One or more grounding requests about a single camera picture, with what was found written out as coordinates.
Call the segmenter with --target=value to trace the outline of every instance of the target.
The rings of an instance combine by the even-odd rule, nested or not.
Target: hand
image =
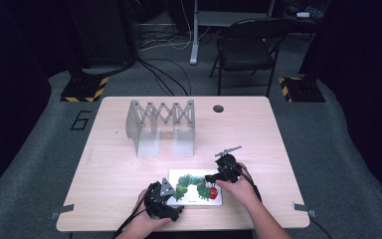
[[[241,167],[243,167],[241,169],[242,173],[251,178],[246,166],[241,162],[239,162],[239,164]],[[235,197],[235,199],[237,199],[246,208],[250,206],[254,200],[259,200],[253,186],[244,176],[240,176],[240,179],[238,179],[238,181],[235,183],[216,180],[216,184],[229,191]]]
[[[137,203],[135,204],[135,207],[137,207],[137,204],[139,203],[139,201],[141,201],[141,198],[144,196],[145,192],[146,192],[146,189],[141,191],[141,193],[138,196],[138,200],[137,200]],[[139,205],[137,213],[141,212],[142,210],[145,210],[144,202],[141,203],[141,205]],[[126,225],[123,232],[116,239],[145,238],[152,231],[163,227],[164,225],[166,225],[167,223],[171,221],[172,220],[170,218],[151,219],[150,216],[147,214],[147,212],[143,211],[140,214],[138,214],[136,217],[134,217],[134,219],[132,219],[132,221],[128,225]]]

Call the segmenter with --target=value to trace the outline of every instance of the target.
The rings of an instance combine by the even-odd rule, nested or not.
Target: wooden table
[[[161,129],[160,155],[137,157],[126,136],[125,121],[131,100],[142,106],[153,102],[184,105],[194,100],[193,157],[175,157],[172,124]],[[215,113],[213,106],[224,107]],[[57,228],[64,232],[115,231],[129,216],[137,196],[150,183],[168,178],[169,169],[216,169],[215,154],[241,145],[232,154],[249,169],[263,202],[284,228],[309,224],[304,204],[269,100],[264,97],[110,97],[102,100],[79,162]],[[163,231],[252,229],[247,211],[223,191],[221,206],[187,206],[179,219]]]

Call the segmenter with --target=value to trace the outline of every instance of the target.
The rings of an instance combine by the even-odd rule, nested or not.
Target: gray carpet floor
[[[326,103],[288,103],[283,96],[278,77],[298,77],[308,45],[306,38],[301,37],[284,41],[270,95],[300,192],[309,209],[317,212],[316,221],[334,238],[382,238],[382,186],[353,145],[333,92],[318,82]],[[202,41],[197,66],[189,65],[190,51],[191,45],[183,50],[168,46],[138,54],[187,90],[188,78],[192,96],[215,96],[217,80],[209,78],[216,57],[215,39]],[[247,77],[245,73],[228,76],[231,80]],[[263,74],[256,73],[254,77],[262,78]],[[101,101],[60,102],[60,94],[69,79],[68,73],[49,79],[52,96],[48,106],[0,179],[0,238],[69,237],[56,229],[57,220],[49,216],[64,203]],[[165,82],[176,96],[184,95],[172,81],[165,79]],[[264,93],[264,89],[224,92],[260,96]],[[135,63],[109,78],[102,97],[109,96],[166,95],[152,74]],[[91,111],[82,115],[90,119],[86,129],[70,130],[80,111]],[[287,231],[293,238],[327,238],[312,223],[307,228]],[[111,236],[111,232],[75,233],[73,238]]]

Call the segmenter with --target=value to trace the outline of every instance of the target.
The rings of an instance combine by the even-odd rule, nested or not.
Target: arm
[[[250,176],[245,169],[243,169],[243,173]],[[236,183],[217,180],[216,184],[229,191],[247,209],[260,239],[290,238],[259,200],[250,182],[243,176]]]
[[[144,196],[146,190],[143,190],[139,196],[137,203],[141,200],[141,198]],[[139,213],[137,216],[132,219],[132,221],[126,225],[123,232],[116,237],[116,239],[122,239],[122,238],[128,238],[128,239],[142,239],[148,236],[152,231],[163,227],[167,223],[171,221],[170,218],[163,218],[163,219],[151,219],[150,216],[145,211],[144,203],[141,203],[140,205],[135,205],[135,207],[138,207],[137,213]]]

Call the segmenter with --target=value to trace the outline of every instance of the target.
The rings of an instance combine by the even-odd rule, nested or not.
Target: dark background
[[[88,67],[63,0],[0,0],[0,176],[47,105],[48,78],[67,69],[52,42],[51,3],[79,65]],[[301,71],[318,66],[353,142],[382,182],[382,2],[331,1]]]

